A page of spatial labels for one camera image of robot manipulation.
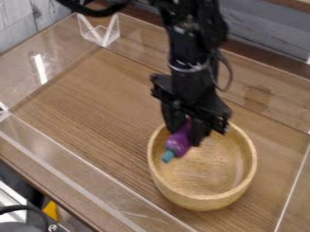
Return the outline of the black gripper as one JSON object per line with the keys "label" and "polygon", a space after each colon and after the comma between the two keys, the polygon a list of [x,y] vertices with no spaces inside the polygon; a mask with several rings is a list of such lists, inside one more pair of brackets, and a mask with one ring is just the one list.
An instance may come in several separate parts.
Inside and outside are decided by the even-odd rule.
{"label": "black gripper", "polygon": [[212,131],[222,134],[229,127],[233,111],[217,93],[220,65],[198,72],[154,73],[152,95],[162,103],[168,130],[176,133],[192,118],[190,143],[200,147]]}

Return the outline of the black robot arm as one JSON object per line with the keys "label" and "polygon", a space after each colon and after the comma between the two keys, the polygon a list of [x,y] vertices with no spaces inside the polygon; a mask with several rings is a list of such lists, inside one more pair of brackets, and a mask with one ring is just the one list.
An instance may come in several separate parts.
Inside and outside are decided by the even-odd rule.
{"label": "black robot arm", "polygon": [[218,93],[220,65],[229,64],[221,53],[228,24],[220,0],[150,0],[158,8],[169,35],[170,74],[156,73],[152,95],[162,103],[168,130],[190,125],[190,145],[198,147],[213,131],[226,132],[233,111]]}

